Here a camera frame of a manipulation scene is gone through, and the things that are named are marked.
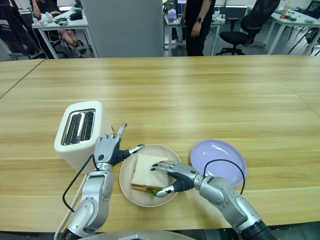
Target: white toaster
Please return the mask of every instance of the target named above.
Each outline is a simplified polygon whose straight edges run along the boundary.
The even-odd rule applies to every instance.
[[[101,102],[84,101],[70,105],[64,112],[54,140],[54,150],[77,172],[93,154],[98,137],[114,133]],[[92,161],[82,174],[92,172]]]

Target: person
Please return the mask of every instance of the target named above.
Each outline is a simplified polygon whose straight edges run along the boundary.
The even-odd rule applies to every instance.
[[[203,56],[206,36],[210,31],[216,0],[187,0],[181,17],[186,25],[186,52],[188,56]]]
[[[41,14],[50,13],[53,17],[59,16],[61,14],[57,1],[55,0],[30,0],[33,15],[36,18],[41,18]],[[59,29],[57,33],[62,36],[69,45],[75,48],[78,58],[84,58],[87,51],[83,47],[81,41],[76,37],[76,34],[73,30]]]

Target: white desk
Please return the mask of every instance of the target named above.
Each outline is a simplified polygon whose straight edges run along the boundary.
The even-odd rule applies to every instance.
[[[68,18],[71,14],[73,14],[72,11],[67,11],[67,12],[65,12],[63,14],[60,14],[60,15],[56,16],[55,19]],[[41,25],[41,24],[33,23],[32,24],[32,28],[39,30],[39,32],[40,32],[45,44],[47,45],[47,47],[49,48],[52,56],[55,59],[58,59],[58,56],[57,56],[54,48],[52,47],[49,39],[47,38],[47,35],[45,34],[45,31],[52,31],[52,30],[59,30],[59,29],[65,29],[65,30],[83,29],[84,30],[85,39],[86,39],[86,41],[88,43],[88,47],[92,48],[93,55],[94,55],[95,58],[97,58],[98,57],[97,51],[96,51],[96,48],[95,48],[95,45],[94,45],[90,30],[89,30],[89,26],[88,26],[88,22],[87,22],[86,16],[83,15],[82,17],[83,17],[82,19],[73,20],[73,21],[68,19],[68,24],[64,25],[63,27],[60,27],[58,24],[56,24],[54,22],[50,22],[50,23],[48,23],[48,25]]]
[[[178,17],[178,19],[176,19],[175,21],[170,22],[168,20],[167,15],[163,15],[164,16],[164,20],[165,20],[165,25],[164,27],[168,29],[169,31],[169,42],[168,42],[168,56],[171,57],[172,56],[172,46],[176,45],[172,43],[172,28],[183,28],[185,26],[182,26],[180,24],[180,19],[181,17]],[[218,42],[218,37],[220,34],[220,30],[221,30],[221,26],[223,25],[223,22],[212,22],[211,23],[211,27],[215,27],[216,31],[215,31],[215,36],[214,36],[214,40],[212,43],[212,47],[211,47],[211,53],[210,55],[212,56],[216,50],[216,46],[217,46],[217,42]],[[163,46],[165,46],[165,31],[163,31]]]
[[[251,11],[253,8],[254,8],[253,5],[247,6],[245,15],[247,15],[248,11]],[[315,19],[313,17],[310,17],[308,15],[305,15],[305,14],[302,14],[302,13],[299,13],[299,12],[296,12],[293,10],[289,10],[287,15],[290,15],[291,17],[296,18],[296,21],[290,21],[288,19],[280,19],[280,14],[278,14],[278,13],[273,13],[271,15],[273,22],[271,24],[268,35],[264,41],[264,45],[267,45],[267,43],[270,39],[271,33],[275,27],[275,24],[277,23],[277,24],[280,24],[281,26],[280,26],[280,29],[278,30],[278,33],[276,34],[275,38],[273,39],[271,47],[269,48],[269,51],[267,53],[268,55],[271,55],[273,53],[283,31],[285,30],[285,28],[287,26],[288,27],[294,27],[294,26],[296,26],[296,27],[309,27],[309,28],[314,27],[314,28],[320,29],[320,21],[318,19]],[[306,23],[305,20],[314,21],[314,23]],[[319,38],[320,38],[320,30],[317,32],[317,35],[315,36],[312,43],[310,43],[308,45],[308,47],[305,49],[305,51],[303,52],[303,55],[307,55],[311,51],[311,49],[316,45]]]

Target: black cable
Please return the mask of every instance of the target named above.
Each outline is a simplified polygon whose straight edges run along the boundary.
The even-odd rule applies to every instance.
[[[242,169],[241,169],[236,163],[234,163],[233,161],[226,160],[226,159],[215,159],[215,160],[208,161],[208,162],[206,163],[206,165],[204,166],[203,176],[204,176],[204,177],[206,176],[206,170],[207,170],[207,166],[208,166],[209,164],[214,163],[214,162],[219,162],[219,161],[231,163],[231,164],[235,165],[235,166],[240,170],[241,175],[242,175],[242,178],[243,178],[242,188],[241,188],[241,192],[240,192],[240,194],[242,195],[242,193],[244,192],[244,189],[245,189],[245,185],[246,185],[245,174],[244,174],[244,172],[242,171]]]
[[[93,165],[94,165],[95,170],[99,171],[100,169],[98,168],[98,166],[96,164],[96,160],[95,160],[95,155],[94,154],[92,154],[92,160],[93,160]]]
[[[83,169],[87,166],[87,164],[90,162],[91,158],[93,157],[93,154],[91,154],[88,158],[88,160],[83,164],[83,166],[81,167],[81,169],[77,172],[77,174],[75,175],[75,177],[72,179],[72,181],[70,182],[69,186],[66,188],[66,190],[64,191],[63,195],[62,195],[62,201],[64,203],[64,205],[71,211],[71,212],[75,212],[75,210],[67,203],[66,201],[66,194],[69,191],[69,189],[71,188],[71,186],[74,184],[74,182],[77,180],[78,176],[81,174],[81,172],[83,171]]]

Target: black office chair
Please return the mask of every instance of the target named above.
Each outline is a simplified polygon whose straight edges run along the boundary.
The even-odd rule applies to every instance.
[[[255,36],[262,29],[262,25],[277,9],[279,3],[280,0],[257,0],[252,11],[241,21],[241,28],[247,33],[234,31],[236,22],[240,20],[239,18],[226,18],[227,21],[231,21],[230,31],[221,32],[220,37],[227,43],[232,44],[233,48],[224,47],[216,56],[228,53],[245,55],[237,46],[249,46],[254,42]]]

